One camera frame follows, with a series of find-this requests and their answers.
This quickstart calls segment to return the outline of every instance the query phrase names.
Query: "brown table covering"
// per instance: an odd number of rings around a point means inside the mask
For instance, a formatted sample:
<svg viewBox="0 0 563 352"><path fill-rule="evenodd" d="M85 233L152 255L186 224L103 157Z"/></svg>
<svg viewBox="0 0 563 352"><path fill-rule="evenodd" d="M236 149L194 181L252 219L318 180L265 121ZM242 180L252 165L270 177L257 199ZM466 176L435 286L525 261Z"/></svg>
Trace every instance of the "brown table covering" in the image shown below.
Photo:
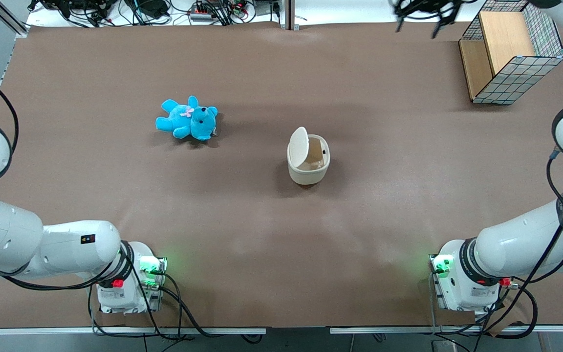
<svg viewBox="0 0 563 352"><path fill-rule="evenodd" d="M563 62L510 107L473 105L466 25L35 27L2 85L21 130L0 199L147 243L202 326L428 325L428 254L553 199ZM206 144L154 127L190 94L221 113ZM310 189L286 167L299 126L331 149ZM563 189L563 157L553 174ZM539 323L563 324L563 274L531 289ZM88 326L86 300L0 279L0 328ZM156 316L176 325L168 302Z"/></svg>

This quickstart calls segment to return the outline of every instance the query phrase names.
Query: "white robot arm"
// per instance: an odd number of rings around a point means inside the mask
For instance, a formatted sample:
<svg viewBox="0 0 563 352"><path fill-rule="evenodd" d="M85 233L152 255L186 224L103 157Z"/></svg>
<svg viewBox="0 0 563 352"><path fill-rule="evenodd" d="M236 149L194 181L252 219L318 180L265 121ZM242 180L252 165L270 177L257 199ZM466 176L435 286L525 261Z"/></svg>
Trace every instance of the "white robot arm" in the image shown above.
<svg viewBox="0 0 563 352"><path fill-rule="evenodd" d="M0 129L0 177L11 162L11 147ZM140 277L152 311L159 309L165 259L140 242L122 241L112 223L83 220L43 226L36 214L0 201L0 276L22 280L78 274L97 284L103 312L146 312Z"/></svg>
<svg viewBox="0 0 563 352"><path fill-rule="evenodd" d="M563 153L563 109L552 123L552 134ZM436 288L445 307L485 314L498 298L500 279L530 274L557 231L559 236L537 271L545 274L557 267L563 270L563 205L559 201L483 229L476 238L446 243L432 259Z"/></svg>

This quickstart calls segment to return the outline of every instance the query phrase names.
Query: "small trash can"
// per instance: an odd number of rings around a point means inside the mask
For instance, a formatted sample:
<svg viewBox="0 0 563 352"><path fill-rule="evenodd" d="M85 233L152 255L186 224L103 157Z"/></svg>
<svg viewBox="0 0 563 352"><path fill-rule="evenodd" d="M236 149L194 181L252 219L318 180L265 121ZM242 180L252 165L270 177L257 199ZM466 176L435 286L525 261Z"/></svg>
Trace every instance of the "small trash can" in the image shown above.
<svg viewBox="0 0 563 352"><path fill-rule="evenodd" d="M290 178L299 185L312 185L325 176L331 156L324 138L299 127L290 136L286 158Z"/></svg>

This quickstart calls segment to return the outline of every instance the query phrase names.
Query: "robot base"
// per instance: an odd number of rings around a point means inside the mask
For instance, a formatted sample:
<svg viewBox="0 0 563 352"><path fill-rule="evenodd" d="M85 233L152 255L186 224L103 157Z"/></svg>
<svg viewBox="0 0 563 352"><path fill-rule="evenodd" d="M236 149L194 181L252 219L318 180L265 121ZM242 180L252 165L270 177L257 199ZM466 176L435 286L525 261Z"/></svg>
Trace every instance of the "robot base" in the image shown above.
<svg viewBox="0 0 563 352"><path fill-rule="evenodd" d="M473 310L475 315L484 315L498 298L498 287L483 286L466 276L460 264L460 248L464 241L447 242L440 254L431 258L433 270L446 269L435 274L434 284L440 308L451 310Z"/></svg>
<svg viewBox="0 0 563 352"><path fill-rule="evenodd" d="M159 286L164 284L165 276L149 274L145 271L148 269L148 261L154 263L153 270L158 272L166 272L166 259L155 258L152 250L147 245L140 242L129 242L134 253L132 263L134 268L129 276L123 280L121 287L105 288L97 285L98 299L101 306L101 312L104 313L141 313L147 312L147 304L141 292L141 287L136 279L136 274L143 285L145 296L152 312L158 311L160 301L162 300L162 291L158 290Z"/></svg>

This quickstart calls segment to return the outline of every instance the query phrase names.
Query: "blue teddy bear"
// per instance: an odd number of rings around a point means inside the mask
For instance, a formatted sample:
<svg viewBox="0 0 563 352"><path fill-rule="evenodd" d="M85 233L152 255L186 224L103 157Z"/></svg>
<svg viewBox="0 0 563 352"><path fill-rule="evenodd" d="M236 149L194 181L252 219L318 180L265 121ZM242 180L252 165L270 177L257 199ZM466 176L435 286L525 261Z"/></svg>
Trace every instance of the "blue teddy bear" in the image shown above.
<svg viewBox="0 0 563 352"><path fill-rule="evenodd" d="M210 139L217 127L217 108L200 107L199 101L192 95L188 98L188 105L169 99L162 103L162 109L168 112L168 117L157 118L156 128L172 132L178 139L192 135L204 142Z"/></svg>

